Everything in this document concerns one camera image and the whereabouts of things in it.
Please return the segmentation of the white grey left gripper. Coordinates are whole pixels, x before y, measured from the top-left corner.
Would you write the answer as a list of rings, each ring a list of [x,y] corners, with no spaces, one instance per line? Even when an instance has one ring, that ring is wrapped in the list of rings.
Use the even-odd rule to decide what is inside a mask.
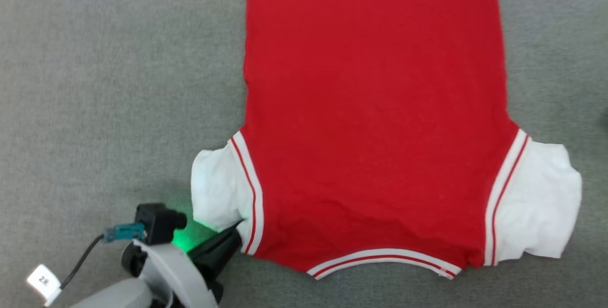
[[[217,279],[241,249],[241,222],[203,241],[188,251],[188,256],[172,243],[150,246],[133,240],[123,251],[121,265],[146,285],[153,302],[166,308],[217,308],[219,303],[205,280]],[[199,258],[202,274],[191,261]]]

